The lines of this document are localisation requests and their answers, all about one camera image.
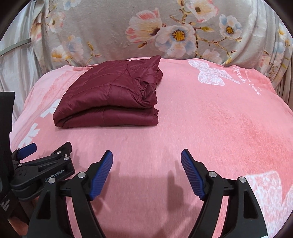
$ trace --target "black clamp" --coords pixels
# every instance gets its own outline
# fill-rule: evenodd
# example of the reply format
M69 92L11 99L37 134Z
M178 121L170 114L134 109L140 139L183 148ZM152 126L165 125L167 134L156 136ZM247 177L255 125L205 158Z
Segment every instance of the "black clamp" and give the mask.
M268 235L256 197L244 177L222 178L195 161L189 151L181 153L181 163L193 192L204 204L188 238L212 238L223 196L229 196L220 238L262 238Z
M50 178L31 217L27 238L73 238L66 197L72 198L82 237L105 238L90 201L101 193L112 164L113 154L107 150L99 162L72 179L56 181Z
M221 178L195 161L188 150L181 162L195 195L204 201L201 212L188 238L212 238L223 196L229 196L226 219L220 238L262 238L267 236L265 221L258 202L244 177L237 180ZM73 179L49 181L34 211L27 238L73 238L65 201L72 197L74 212L83 238L106 238L91 207L98 196L113 163L106 151L100 162Z
M22 202L39 196L50 178L64 180L75 173L69 157L72 152L70 142L66 142L50 156L21 164L19 159L24 159L31 151L36 151L34 143L12 153L13 159L15 159L13 160L15 170L10 186L15 196Z

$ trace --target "blue flower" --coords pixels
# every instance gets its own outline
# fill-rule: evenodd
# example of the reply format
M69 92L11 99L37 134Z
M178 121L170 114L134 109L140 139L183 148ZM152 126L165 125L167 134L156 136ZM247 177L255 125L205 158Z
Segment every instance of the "blue flower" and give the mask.
M225 16L222 14L219 18L220 34L222 37L230 40L238 39L242 33L242 26L240 22L233 16Z
M80 4L81 0L63 0L63 7L65 11L68 11L71 7L76 7Z
M275 42L273 54L276 52L279 54L283 54L285 52L285 43L284 42Z

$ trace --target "pink blanket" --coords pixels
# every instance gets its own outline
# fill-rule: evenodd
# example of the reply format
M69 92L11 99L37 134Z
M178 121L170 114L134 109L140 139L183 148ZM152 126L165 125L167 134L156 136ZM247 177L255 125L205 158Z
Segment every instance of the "pink blanket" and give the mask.
M224 178L245 176L269 237L278 232L293 208L293 113L269 79L254 69L224 68L201 59L162 59L157 126L55 127L52 114L62 95L90 68L63 66L39 79L13 125L11 149L35 142L38 150L28 161L69 141L76 172L111 150L113 167L92 202L107 238L188 237L202 202L180 163L185 148ZM80 238L68 201L74 235ZM214 237L224 218L222 211Z

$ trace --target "quilted fabric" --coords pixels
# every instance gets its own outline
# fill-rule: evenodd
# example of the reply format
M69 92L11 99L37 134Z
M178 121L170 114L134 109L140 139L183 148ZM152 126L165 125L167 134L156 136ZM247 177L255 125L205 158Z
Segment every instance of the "quilted fabric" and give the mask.
M62 97L53 120L62 128L157 125L156 86L161 56L106 61L80 76Z

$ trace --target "white flower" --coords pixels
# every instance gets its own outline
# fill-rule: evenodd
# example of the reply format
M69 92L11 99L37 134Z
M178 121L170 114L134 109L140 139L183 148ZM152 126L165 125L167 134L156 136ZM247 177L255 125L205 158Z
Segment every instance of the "white flower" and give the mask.
M220 16L220 34L222 37L228 38L230 40L238 39L242 33L242 26L240 22L233 16Z
M162 27L162 20L157 8L152 11L140 11L129 21L125 34L130 42L138 43L154 39Z
M218 14L218 8L212 0L191 0L187 8L194 14L198 22L205 22Z
M84 50L82 49L80 37L71 35L68 37L68 41L62 42L62 46L65 53L70 55L75 61L81 62L83 60Z
M71 58L71 55L67 54L62 45L55 47L51 51L51 58L53 62L63 62Z
M61 99L57 99L46 111L44 111L40 117L44 118L46 117L49 113L50 114L54 114L54 112L56 111L56 108L58 107L59 103L60 103Z
M60 33L63 27L63 20L65 14L63 12L56 12L52 15L48 28L54 33Z
M34 137L38 134L38 132L40 131L40 129L36 129L37 126L38 126L37 123L34 123L34 124L31 126L31 128L30 128L28 134L27 134L27 135L23 138L23 140L19 143L18 148L22 148L22 147L24 147L24 146L27 146L27 145L29 145L29 144L32 142L33 138L34 138Z
M215 49L213 49L212 51L210 51L209 49L205 50L205 52L203 53L202 57L203 59L216 63L216 64L221 64L222 63L222 59L219 57L220 53L215 51Z
M196 51L195 31L189 24L163 27L158 31L156 46L172 58L181 58L185 53Z
M286 26L284 26L283 24L279 23L279 36L280 36L280 38L282 40L286 41L288 33L289 32L288 32Z
M63 7L65 11L68 11L71 7L76 7L80 4L81 0L63 0Z

